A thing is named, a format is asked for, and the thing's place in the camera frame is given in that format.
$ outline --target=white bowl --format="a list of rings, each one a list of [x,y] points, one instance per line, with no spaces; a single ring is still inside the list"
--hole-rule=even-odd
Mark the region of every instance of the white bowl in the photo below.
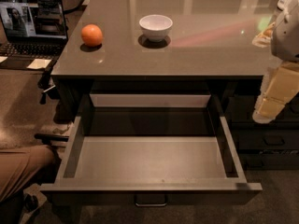
[[[148,15],[139,21],[143,35],[153,42],[165,39],[172,24],[172,20],[163,15]]]

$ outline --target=image on laptop screen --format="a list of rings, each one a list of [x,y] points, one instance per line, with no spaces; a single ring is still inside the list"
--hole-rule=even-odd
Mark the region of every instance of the image on laptop screen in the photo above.
[[[67,40],[61,0],[0,0],[7,40],[21,37]]]

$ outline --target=open drawer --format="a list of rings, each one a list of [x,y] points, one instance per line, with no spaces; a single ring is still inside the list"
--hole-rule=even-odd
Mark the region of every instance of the open drawer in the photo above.
[[[84,96],[53,184],[56,204],[244,204],[248,183],[217,97]]]

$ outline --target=orange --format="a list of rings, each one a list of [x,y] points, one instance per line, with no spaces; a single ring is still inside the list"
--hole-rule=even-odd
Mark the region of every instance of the orange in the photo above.
[[[97,25],[89,24],[82,28],[81,37],[88,47],[99,46],[103,41],[103,34]]]

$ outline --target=black laptop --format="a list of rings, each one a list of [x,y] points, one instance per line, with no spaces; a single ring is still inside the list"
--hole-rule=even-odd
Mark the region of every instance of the black laptop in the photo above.
[[[34,59],[59,58],[67,43],[62,0],[0,0],[7,42],[0,47],[0,68],[27,69]]]

